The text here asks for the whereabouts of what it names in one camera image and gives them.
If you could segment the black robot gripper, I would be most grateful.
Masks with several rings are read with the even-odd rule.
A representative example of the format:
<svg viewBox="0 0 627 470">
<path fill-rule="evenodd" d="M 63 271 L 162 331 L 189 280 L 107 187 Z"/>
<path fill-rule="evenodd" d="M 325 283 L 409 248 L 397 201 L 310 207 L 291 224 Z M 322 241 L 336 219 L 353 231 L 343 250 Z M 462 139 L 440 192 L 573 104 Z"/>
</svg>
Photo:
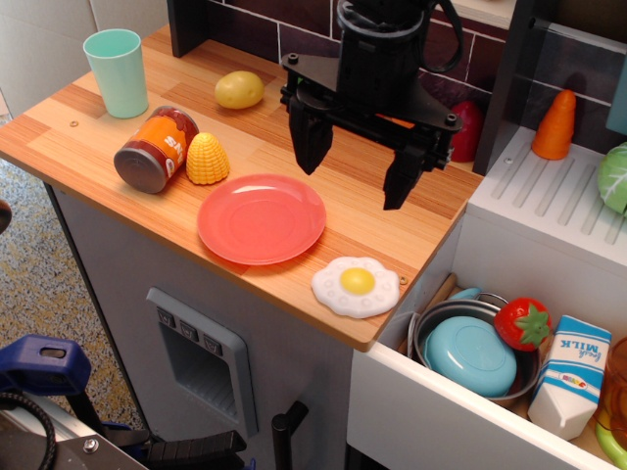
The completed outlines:
<svg viewBox="0 0 627 470">
<path fill-rule="evenodd" d="M 421 86 L 416 45 L 422 27 L 376 33 L 344 24 L 337 58 L 290 53 L 281 60 L 296 162 L 311 175 L 340 127 L 395 151 L 383 209 L 398 210 L 424 170 L 450 161 L 460 118 Z"/>
</svg>

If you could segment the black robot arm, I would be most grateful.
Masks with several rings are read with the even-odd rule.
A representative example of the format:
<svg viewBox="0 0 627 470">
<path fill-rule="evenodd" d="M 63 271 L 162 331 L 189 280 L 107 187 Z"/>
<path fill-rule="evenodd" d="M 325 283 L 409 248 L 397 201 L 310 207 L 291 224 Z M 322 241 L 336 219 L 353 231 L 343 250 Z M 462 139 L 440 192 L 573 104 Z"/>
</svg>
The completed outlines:
<svg viewBox="0 0 627 470">
<path fill-rule="evenodd" d="M 453 56 L 430 66 L 424 49 L 431 16 L 441 9 L 457 41 Z M 287 82 L 281 102 L 298 166 L 312 174 L 340 127 L 394 152 L 384 208 L 398 210 L 422 173 L 443 169 L 462 128 L 455 113 L 423 89 L 419 71 L 444 73 L 463 55 L 463 30 L 450 1 L 341 1 L 338 57 L 290 53 L 281 60 Z"/>
</svg>

